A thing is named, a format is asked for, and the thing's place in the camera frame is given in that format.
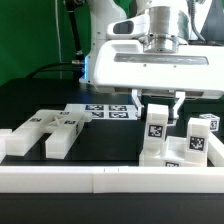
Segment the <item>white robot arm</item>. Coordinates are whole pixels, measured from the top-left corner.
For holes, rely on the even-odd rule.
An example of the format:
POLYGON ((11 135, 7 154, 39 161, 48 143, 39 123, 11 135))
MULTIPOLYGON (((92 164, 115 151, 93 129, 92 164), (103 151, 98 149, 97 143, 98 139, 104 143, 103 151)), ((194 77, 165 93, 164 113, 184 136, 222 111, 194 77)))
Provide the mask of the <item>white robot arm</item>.
POLYGON ((114 0, 65 0, 72 12, 88 5, 91 51, 84 81, 104 93, 129 93, 144 113, 143 95, 172 97, 170 119, 186 99, 224 96, 224 46, 200 34, 212 0, 136 0, 129 18, 114 0))

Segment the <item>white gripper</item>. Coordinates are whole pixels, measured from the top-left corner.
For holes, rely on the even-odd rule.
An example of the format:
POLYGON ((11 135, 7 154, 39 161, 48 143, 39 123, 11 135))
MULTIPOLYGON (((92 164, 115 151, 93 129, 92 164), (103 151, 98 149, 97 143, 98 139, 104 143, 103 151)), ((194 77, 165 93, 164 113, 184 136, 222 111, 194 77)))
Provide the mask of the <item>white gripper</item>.
POLYGON ((224 46, 181 45, 176 53, 145 53, 137 40, 111 40, 99 50, 93 85, 100 92, 131 91, 136 117, 144 118, 142 93, 174 95, 168 125, 175 126, 186 96, 224 96, 224 46))

